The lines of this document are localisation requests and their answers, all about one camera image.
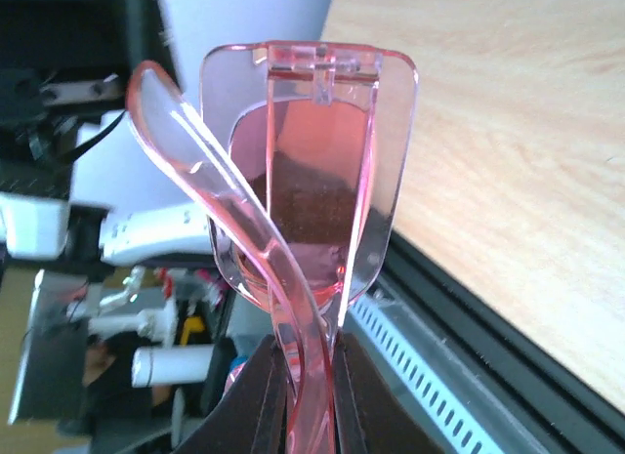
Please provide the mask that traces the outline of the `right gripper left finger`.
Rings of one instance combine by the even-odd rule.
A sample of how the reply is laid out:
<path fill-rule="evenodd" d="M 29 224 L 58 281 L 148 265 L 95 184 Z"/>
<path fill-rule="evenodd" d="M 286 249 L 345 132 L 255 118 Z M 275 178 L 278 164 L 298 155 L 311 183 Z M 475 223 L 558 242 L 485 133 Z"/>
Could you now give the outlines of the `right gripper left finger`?
<path fill-rule="evenodd" d="M 267 335 L 216 408 L 175 453 L 282 453 L 286 393 L 284 357 Z"/>

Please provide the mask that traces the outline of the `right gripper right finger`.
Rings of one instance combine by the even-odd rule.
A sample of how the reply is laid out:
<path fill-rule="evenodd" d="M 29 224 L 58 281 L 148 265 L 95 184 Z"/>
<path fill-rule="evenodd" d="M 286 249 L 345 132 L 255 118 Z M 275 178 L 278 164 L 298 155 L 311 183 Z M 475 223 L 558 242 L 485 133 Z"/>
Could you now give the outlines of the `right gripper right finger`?
<path fill-rule="evenodd" d="M 342 453 L 439 454 L 442 448 L 403 409 L 358 339 L 339 333 L 333 354 Z"/>

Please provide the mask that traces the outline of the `red sunglasses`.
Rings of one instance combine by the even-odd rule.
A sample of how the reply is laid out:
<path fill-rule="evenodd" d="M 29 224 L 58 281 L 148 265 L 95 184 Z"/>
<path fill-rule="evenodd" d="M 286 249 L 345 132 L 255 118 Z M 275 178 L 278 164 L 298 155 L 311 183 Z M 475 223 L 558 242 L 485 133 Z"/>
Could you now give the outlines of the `red sunglasses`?
<path fill-rule="evenodd" d="M 199 106 L 157 62 L 129 80 L 138 143 L 209 217 L 229 285 L 271 316 L 291 453 L 335 451 L 333 353 L 385 258 L 417 87 L 401 52 L 320 41 L 214 49 Z"/>

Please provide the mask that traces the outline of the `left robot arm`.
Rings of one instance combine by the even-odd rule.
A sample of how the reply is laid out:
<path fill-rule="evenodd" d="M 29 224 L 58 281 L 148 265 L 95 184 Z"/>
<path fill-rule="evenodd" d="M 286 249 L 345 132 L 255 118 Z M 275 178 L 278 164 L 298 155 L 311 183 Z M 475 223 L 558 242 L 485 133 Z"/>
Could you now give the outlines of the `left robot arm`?
<path fill-rule="evenodd" d="M 71 205 L 63 200 L 1 194 L 1 242 L 11 257 L 60 258 L 69 245 Z M 207 217 L 192 203 L 132 214 L 108 213 L 96 221 L 96 253 L 105 263 L 129 266 L 159 256 L 210 255 Z"/>

